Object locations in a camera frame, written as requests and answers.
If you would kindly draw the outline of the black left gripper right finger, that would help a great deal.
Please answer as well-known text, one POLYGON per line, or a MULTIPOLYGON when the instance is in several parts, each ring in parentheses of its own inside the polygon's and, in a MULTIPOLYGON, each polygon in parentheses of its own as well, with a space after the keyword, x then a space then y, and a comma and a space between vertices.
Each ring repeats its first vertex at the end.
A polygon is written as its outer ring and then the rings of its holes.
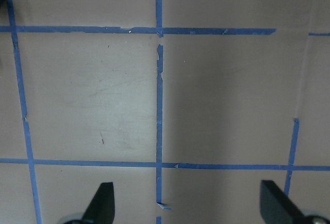
POLYGON ((260 214, 267 224, 300 223, 305 215, 272 180, 261 180, 260 214))

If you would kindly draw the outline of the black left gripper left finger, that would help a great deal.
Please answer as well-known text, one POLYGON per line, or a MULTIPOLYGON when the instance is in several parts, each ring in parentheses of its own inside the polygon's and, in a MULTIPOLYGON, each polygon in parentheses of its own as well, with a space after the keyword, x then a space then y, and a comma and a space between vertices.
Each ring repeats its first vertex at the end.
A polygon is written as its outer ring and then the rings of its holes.
POLYGON ((112 182, 101 183, 84 212, 82 223, 112 224, 115 217, 114 187, 112 182))

